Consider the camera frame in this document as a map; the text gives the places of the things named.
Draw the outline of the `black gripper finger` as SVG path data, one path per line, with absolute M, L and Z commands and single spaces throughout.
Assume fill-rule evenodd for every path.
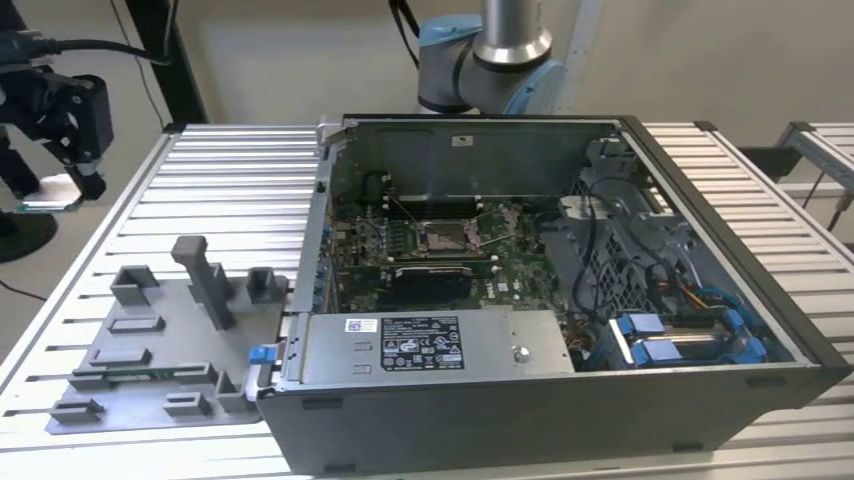
M 1 127 L 1 179 L 15 198 L 38 191 L 38 178 L 26 165 L 19 152 L 11 148 L 7 130 Z
M 97 200 L 106 189 L 98 165 L 114 138 L 106 84 L 100 77 L 73 77 L 67 118 L 73 120 L 67 173 L 82 199 Z

